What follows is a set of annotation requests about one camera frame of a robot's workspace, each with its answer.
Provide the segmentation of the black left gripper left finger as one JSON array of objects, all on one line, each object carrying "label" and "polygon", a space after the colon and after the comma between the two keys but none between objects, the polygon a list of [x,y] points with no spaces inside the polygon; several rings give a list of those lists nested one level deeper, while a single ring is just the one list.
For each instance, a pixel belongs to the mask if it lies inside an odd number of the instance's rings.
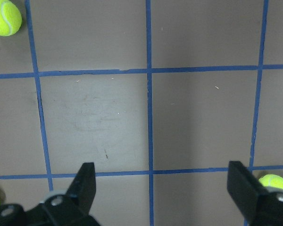
[{"label": "black left gripper left finger", "polygon": [[89,214],[95,198],[95,166],[93,162],[85,162],[82,164],[67,189],[66,196],[69,197],[84,214]]}]

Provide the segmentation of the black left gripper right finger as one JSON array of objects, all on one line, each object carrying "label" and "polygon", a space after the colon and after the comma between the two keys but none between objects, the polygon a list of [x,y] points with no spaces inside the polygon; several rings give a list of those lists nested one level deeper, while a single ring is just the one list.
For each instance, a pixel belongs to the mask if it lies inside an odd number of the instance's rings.
[{"label": "black left gripper right finger", "polygon": [[227,191],[247,221],[254,221],[262,199],[268,195],[268,191],[240,161],[228,164]]}]

